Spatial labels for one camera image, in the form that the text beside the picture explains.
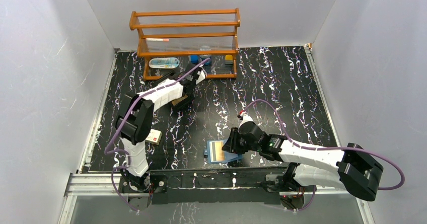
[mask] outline wall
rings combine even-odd
[[[370,203],[376,223],[426,223],[427,0],[336,0],[313,53],[342,144],[393,159],[406,183]],[[398,182],[384,164],[382,186]]]
[[[136,49],[130,13],[233,9],[241,15],[239,46],[313,42],[335,0],[88,0],[114,48]]]
[[[55,223],[113,48],[87,0],[0,0],[1,223]]]

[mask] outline metal frame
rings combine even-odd
[[[313,56],[311,54],[311,50],[307,45],[304,45],[304,49],[308,58],[309,65],[311,67],[312,73],[315,77],[315,81],[317,84],[317,87],[319,89],[320,97],[322,99],[323,105],[325,107],[325,111],[328,116],[328,120],[331,124],[331,128],[333,131],[333,134],[335,136],[337,145],[340,146],[339,138],[337,135],[337,132],[335,130],[335,127],[333,125],[333,121],[326,103],[325,96],[323,94],[322,88],[320,86],[319,78],[317,76]],[[95,138],[97,135],[97,129],[99,128],[102,111],[104,109],[105,99],[107,97],[108,93],[108,87],[111,82],[112,73],[115,68],[116,63],[116,57],[114,57],[114,62],[110,71],[110,76],[107,80],[106,87],[104,90],[104,94],[102,97],[102,102],[100,103],[100,107],[98,109],[97,117],[94,120],[93,126],[92,126],[92,134],[90,137],[90,140],[87,143],[87,146],[85,148],[85,152],[82,157],[82,161],[80,163],[79,171],[82,171],[83,166],[86,164],[90,164],[90,158],[92,157],[92,151],[95,144]],[[114,174],[114,182],[116,186],[118,187],[120,181],[120,175]],[[331,187],[317,187],[316,194],[346,194],[348,193],[345,190],[336,190],[335,188]],[[280,195],[296,195],[297,192],[280,192]],[[58,223],[59,224],[68,224],[71,222],[74,207],[76,204],[76,200],[78,196],[111,196],[116,195],[114,188],[111,184],[111,174],[71,174],[70,179],[64,194],[64,203],[61,211],[61,215],[59,218]],[[147,193],[133,193],[133,194],[123,194],[125,196],[141,196],[141,197],[147,197]],[[359,211],[361,213],[362,219],[364,223],[374,224],[374,219],[371,214],[371,210],[369,208],[369,205],[366,201],[357,199]]]

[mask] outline marble tabletop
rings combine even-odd
[[[147,143],[150,169],[286,166],[255,152],[228,164],[208,164],[203,157],[207,141],[227,139],[230,129],[238,126],[238,112],[255,99],[267,100],[278,110],[291,138],[336,146],[303,46],[240,48],[237,64],[236,79],[205,80],[197,85],[195,100],[187,109],[173,113],[167,105],[154,113],[152,128],[161,131],[163,139],[159,146]],[[143,81],[143,71],[144,60],[136,52],[117,53],[87,171],[110,172],[123,164],[123,155],[106,157],[104,148],[115,132],[114,122],[124,94],[152,86],[152,82]],[[249,115],[267,133],[282,133],[273,111],[265,104],[251,107]],[[116,147],[123,148],[119,140]]]

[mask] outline purple hose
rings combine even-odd
[[[245,107],[245,109],[244,109],[243,111],[246,111],[246,109],[248,109],[250,106],[252,106],[252,105],[253,105],[253,104],[255,104],[256,102],[264,102],[264,103],[266,103],[269,107],[271,107],[271,108],[273,109],[274,113],[276,114],[276,116],[277,116],[277,118],[278,118],[278,120],[279,120],[280,128],[283,130],[283,132],[284,132],[285,136],[289,139],[289,141],[291,141],[291,143],[292,143],[293,145],[295,145],[295,146],[297,146],[297,147],[300,147],[300,148],[302,148],[302,149],[304,149],[304,150],[315,150],[315,151],[327,151],[327,150],[350,150],[350,151],[362,152],[362,153],[366,153],[366,154],[369,154],[369,155],[372,155],[372,156],[378,157],[378,158],[380,158],[380,159],[382,159],[382,160],[384,160],[384,161],[388,162],[389,164],[391,164],[391,165],[392,165],[392,166],[393,166],[393,167],[394,167],[394,168],[399,172],[399,175],[400,175],[400,182],[399,182],[397,185],[395,185],[395,186],[390,186],[390,187],[379,187],[379,188],[378,188],[379,190],[395,190],[395,189],[397,189],[397,188],[401,187],[401,186],[405,183],[405,175],[403,174],[402,169],[401,169],[399,166],[397,166],[397,164],[395,164],[395,163],[394,163],[393,161],[391,161],[390,159],[388,159],[388,158],[386,158],[386,157],[384,157],[384,156],[382,156],[382,155],[376,154],[376,153],[374,153],[374,152],[371,152],[371,151],[368,151],[368,150],[363,150],[363,149],[361,149],[361,148],[354,148],[354,147],[306,147],[306,146],[300,146],[299,144],[297,144],[296,142],[294,142],[294,141],[289,137],[288,133],[286,132],[285,124],[282,122],[282,120],[281,120],[281,118],[280,118],[279,114],[277,113],[276,109],[275,109],[275,108],[274,108],[274,107],[273,107],[269,102],[267,102],[267,101],[265,101],[265,100],[262,100],[262,99],[257,99],[257,100],[255,100],[255,101],[251,102],[247,107]]]
[[[144,96],[151,94],[153,92],[156,92],[158,90],[164,89],[166,87],[170,87],[173,86],[175,84],[177,84],[178,82],[180,82],[182,79],[184,79],[185,77],[187,77],[189,74],[191,74],[193,71],[195,71],[197,69],[197,67],[201,66],[202,64],[207,63],[208,61],[210,61],[210,58],[207,58],[205,60],[203,60],[202,62],[200,62],[199,64],[197,64],[195,67],[193,67],[191,70],[189,70],[187,73],[185,73],[183,76],[181,76],[180,78],[178,78],[175,82],[167,84],[165,86],[161,86],[157,89],[152,89],[142,95],[140,95],[133,103],[132,105],[129,107],[129,110],[126,112],[126,115],[123,118],[123,121],[121,122],[121,124],[119,125],[119,127],[117,128],[116,132],[114,133],[113,137],[111,138],[110,142],[107,144],[107,146],[104,149],[104,154],[105,155],[109,155],[109,154],[113,154],[113,153],[124,153],[125,155],[129,155],[129,153],[126,150],[108,150],[109,148],[111,148],[111,146],[114,145],[114,141],[116,140],[116,138],[119,136],[125,122],[127,121],[127,119],[129,118],[132,110],[134,109],[134,107],[138,104],[138,101],[141,100]],[[127,158],[127,164],[130,165],[130,158]],[[118,191],[116,184],[114,183],[114,172],[116,172],[119,169],[126,169],[126,167],[123,166],[119,166],[119,167],[115,167],[113,169],[113,171],[111,171],[111,183],[113,183],[113,187],[114,190],[116,191],[117,195],[120,196],[120,198],[130,207],[130,209],[139,212],[139,210],[132,206],[129,202],[127,202],[127,200],[123,197],[123,195],[121,195],[121,193]]]

